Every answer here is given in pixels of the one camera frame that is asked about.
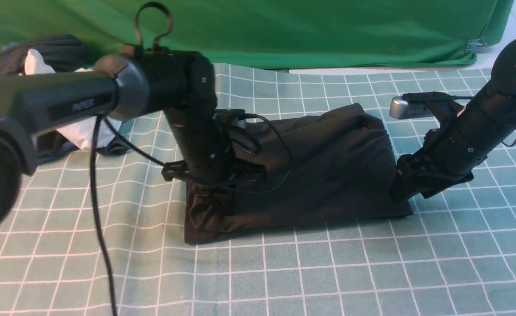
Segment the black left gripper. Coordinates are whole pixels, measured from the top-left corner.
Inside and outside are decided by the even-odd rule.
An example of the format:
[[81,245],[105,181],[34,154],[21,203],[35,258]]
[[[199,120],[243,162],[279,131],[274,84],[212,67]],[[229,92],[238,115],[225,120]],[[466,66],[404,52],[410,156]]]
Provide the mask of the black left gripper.
[[243,149],[252,155],[260,154],[259,142],[246,129],[221,126],[214,120],[214,113],[207,115],[194,108],[164,110],[183,159],[165,163],[161,171],[163,178],[224,189],[243,182],[264,182],[266,167],[238,158],[233,146],[241,142],[232,139],[230,132],[248,138],[252,146]]

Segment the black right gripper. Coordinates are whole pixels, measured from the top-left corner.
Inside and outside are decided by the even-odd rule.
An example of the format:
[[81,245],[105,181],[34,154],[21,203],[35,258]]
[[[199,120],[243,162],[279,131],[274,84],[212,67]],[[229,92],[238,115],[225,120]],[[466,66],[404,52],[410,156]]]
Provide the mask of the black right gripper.
[[466,100],[458,116],[425,134],[419,150],[398,159],[389,191],[393,203],[470,182],[473,168],[516,130],[516,96],[486,87]]

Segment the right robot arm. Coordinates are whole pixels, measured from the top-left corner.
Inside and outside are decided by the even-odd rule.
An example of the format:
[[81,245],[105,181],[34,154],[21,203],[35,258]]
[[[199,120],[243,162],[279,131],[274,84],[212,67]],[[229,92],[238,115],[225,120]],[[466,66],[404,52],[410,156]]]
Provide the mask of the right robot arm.
[[489,81],[467,105],[460,96],[443,92],[406,93],[394,97],[394,119],[435,117],[437,129],[429,130],[423,145],[397,160],[396,178],[390,189],[399,203],[422,194],[430,198],[452,186],[473,180],[475,166],[505,138],[516,131],[516,40],[496,58]]

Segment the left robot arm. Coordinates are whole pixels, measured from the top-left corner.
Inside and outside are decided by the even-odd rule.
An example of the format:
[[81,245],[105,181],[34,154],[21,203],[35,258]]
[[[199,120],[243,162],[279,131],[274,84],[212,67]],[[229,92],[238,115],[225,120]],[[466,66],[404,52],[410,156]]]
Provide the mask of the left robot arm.
[[91,72],[0,76],[0,223],[22,175],[38,166],[36,138],[86,118],[129,121],[162,111],[183,160],[162,165],[165,180],[233,191],[263,181],[266,168],[236,157],[236,126],[216,111],[215,72],[194,51],[133,49],[100,58]]

